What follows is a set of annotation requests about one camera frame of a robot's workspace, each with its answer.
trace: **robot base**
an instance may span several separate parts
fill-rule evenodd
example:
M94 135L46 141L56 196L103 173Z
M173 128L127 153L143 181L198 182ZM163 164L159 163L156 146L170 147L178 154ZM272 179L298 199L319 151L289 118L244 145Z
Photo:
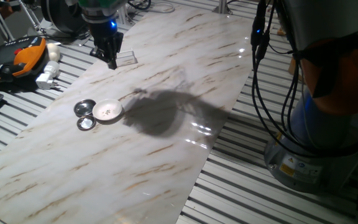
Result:
M351 127L351 116L333 116L321 112L308 90L305 105L300 100L291 115L291 127L296 139L316 151L340 148L358 141L358 129ZM280 142L301 155L311 153L281 134ZM283 185L300 192L338 192L358 165L358 153L345 157L312 158L296 156L275 142L265 148L265 163L272 175Z
M286 140L282 139L282 142L294 147L292 142ZM358 165L358 153L339 158L300 157L276 145L272 139L265 148L265 163L280 183L293 190L306 193L336 193Z

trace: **marble tabletop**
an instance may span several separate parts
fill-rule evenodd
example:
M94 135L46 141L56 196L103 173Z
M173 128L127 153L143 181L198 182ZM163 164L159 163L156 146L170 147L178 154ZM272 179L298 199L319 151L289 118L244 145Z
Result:
M252 21L176 6L124 37L137 64L96 62L0 153L6 223L175 223L251 71ZM90 131L73 106L118 99Z

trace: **silver jar lid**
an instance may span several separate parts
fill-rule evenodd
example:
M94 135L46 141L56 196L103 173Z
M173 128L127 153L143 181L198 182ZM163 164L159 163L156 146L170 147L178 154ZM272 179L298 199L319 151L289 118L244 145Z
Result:
M91 115L82 116L77 121L78 129L82 131L90 130L96 125L96 118Z
M78 117L91 115L92 109L95 106L96 102L94 100L81 100L80 102L76 103L74 106L74 113Z

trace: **metal grating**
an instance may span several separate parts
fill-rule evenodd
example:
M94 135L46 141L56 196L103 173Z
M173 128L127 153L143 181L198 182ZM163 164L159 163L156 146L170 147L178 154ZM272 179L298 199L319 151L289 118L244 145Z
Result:
M167 2L209 11L218 5L218 0ZM234 2L229 7L235 16L253 19L257 5ZM138 21L143 13L136 15L134 21ZM121 32L130 29L119 27ZM285 38L274 35L277 27L278 20L274 19L271 44L282 52L290 50ZM92 46L92 41L83 47L59 46L62 57L57 82L60 90L37 90L29 85L9 84L0 91L5 100L0 103L0 151L97 60L88 55ZM260 89L275 119L291 83L287 72L289 62L290 56L268 49L260 65ZM346 187L337 196L303 194L284 187L270 175L263 160L269 136L252 106L251 83L252 75L246 81L177 223L355 222L358 217L354 203L356 189Z

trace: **white saucer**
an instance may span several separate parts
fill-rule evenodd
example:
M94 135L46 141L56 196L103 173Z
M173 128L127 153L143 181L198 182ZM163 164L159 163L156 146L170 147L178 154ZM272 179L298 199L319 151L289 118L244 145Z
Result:
M101 121L109 121L118 117L122 112L121 102L114 99L105 99L97 103L93 109L93 116Z

